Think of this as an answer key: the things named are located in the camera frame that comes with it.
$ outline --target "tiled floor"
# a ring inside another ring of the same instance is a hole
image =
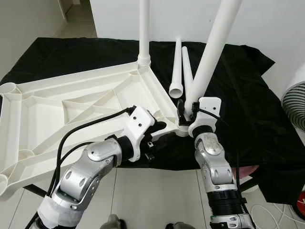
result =
[[[90,5],[74,5],[67,13],[68,24],[60,38],[95,38],[96,31]],[[37,185],[47,189],[50,179]],[[259,189],[243,194],[248,209],[255,204],[267,208],[279,220],[280,212],[266,203]],[[0,228],[22,229],[37,210],[42,198],[26,190],[18,190],[6,202],[0,202]],[[291,216],[289,207],[285,212]],[[99,229],[109,214],[125,219],[129,229],[163,229],[169,222],[184,221],[197,229],[209,228],[210,209],[200,171],[165,171],[158,169],[113,169],[101,184],[84,213],[78,229]],[[275,228],[270,215],[261,208],[253,210],[253,218],[263,229]],[[304,224],[283,217],[282,229],[305,229]]]

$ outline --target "white pvc pipe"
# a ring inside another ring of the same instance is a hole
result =
[[[149,0],[140,0],[139,65],[149,65]]]
[[[184,75],[184,88],[185,88],[185,97],[188,97],[188,93],[190,93],[190,89],[193,82],[193,74],[189,59],[189,53],[187,52],[187,48],[182,47],[182,63],[183,63],[183,75]]]
[[[176,39],[175,56],[173,59],[173,76],[169,94],[171,98],[179,98],[183,94],[181,39]]]
[[[211,80],[219,57],[224,49],[224,44],[229,36],[235,17],[242,0],[222,0],[215,18],[209,39],[200,60],[191,92],[185,101],[184,116],[189,120],[192,114],[192,104],[204,96]]]

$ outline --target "white pipe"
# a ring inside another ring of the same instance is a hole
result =
[[[170,90],[168,92],[171,98],[179,98],[183,94],[182,86],[182,56],[181,39],[176,39],[175,56],[173,59],[173,76]]]
[[[184,74],[184,88],[185,88],[185,97],[188,97],[188,93],[190,93],[190,89],[193,82],[193,74],[189,59],[189,53],[187,52],[187,48],[182,47],[182,63],[183,63],[183,74]]]
[[[189,120],[192,114],[192,104],[204,96],[211,80],[219,57],[224,49],[224,44],[229,36],[235,17],[242,0],[222,0],[215,18],[209,39],[200,60],[191,92],[185,101],[184,116]]]
[[[140,37],[139,37],[139,65],[149,65],[149,0],[140,0]]]

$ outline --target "black cloth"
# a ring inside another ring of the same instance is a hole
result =
[[[205,44],[183,45],[188,48],[194,75]],[[1,83],[25,83],[134,62],[138,47],[137,41],[38,38]],[[151,68],[166,91],[172,78],[174,49],[174,42],[150,42]],[[305,147],[279,99],[261,78],[273,64],[255,48],[225,45],[205,95],[221,98],[220,115],[234,129],[232,132],[222,123],[216,124],[216,134],[230,165],[236,166],[238,143],[240,166],[259,165],[253,176],[268,178],[259,184],[266,200],[294,204],[305,183]],[[141,157],[122,167],[199,168],[192,138],[171,136],[166,143],[152,162]]]

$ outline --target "fan grille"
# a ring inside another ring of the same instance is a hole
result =
[[[282,99],[282,105],[292,124],[305,131],[305,82],[290,88]]]

